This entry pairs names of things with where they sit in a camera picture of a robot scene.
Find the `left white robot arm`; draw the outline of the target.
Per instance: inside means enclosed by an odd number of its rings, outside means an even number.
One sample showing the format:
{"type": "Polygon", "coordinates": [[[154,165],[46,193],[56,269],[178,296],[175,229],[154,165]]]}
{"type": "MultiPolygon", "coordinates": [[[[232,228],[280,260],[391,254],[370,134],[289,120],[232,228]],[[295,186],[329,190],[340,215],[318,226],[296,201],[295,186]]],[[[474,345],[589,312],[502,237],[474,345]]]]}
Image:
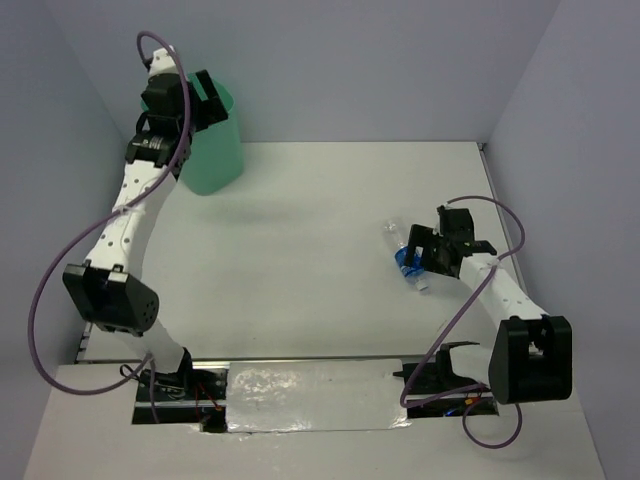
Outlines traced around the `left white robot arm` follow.
{"type": "Polygon", "coordinates": [[[142,263],[160,210],[191,154],[194,134],[226,120],[228,112],[205,70],[187,82],[176,73],[155,74],[141,97],[145,108],[126,147],[115,216],[83,263],[65,267],[63,283],[85,321],[138,356],[152,355],[156,371],[145,379],[182,399],[196,385],[192,358],[161,324],[159,296],[142,282],[142,263]]]}

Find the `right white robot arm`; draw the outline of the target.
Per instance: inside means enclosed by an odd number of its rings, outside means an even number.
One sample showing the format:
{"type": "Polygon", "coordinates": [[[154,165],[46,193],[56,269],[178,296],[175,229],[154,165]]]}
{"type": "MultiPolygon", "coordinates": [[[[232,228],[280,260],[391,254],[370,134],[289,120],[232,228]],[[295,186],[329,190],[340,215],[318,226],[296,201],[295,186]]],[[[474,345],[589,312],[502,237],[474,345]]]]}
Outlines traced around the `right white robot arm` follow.
{"type": "Polygon", "coordinates": [[[502,256],[475,238],[469,210],[440,206],[439,226],[413,224],[405,263],[416,257],[428,273],[460,280],[472,290],[463,305],[478,302],[494,325],[493,347],[456,345],[434,371],[436,383],[457,391],[468,379],[486,385],[502,405],[560,401],[573,390],[573,335],[569,321],[553,316],[519,287],[501,266],[502,256]]]}

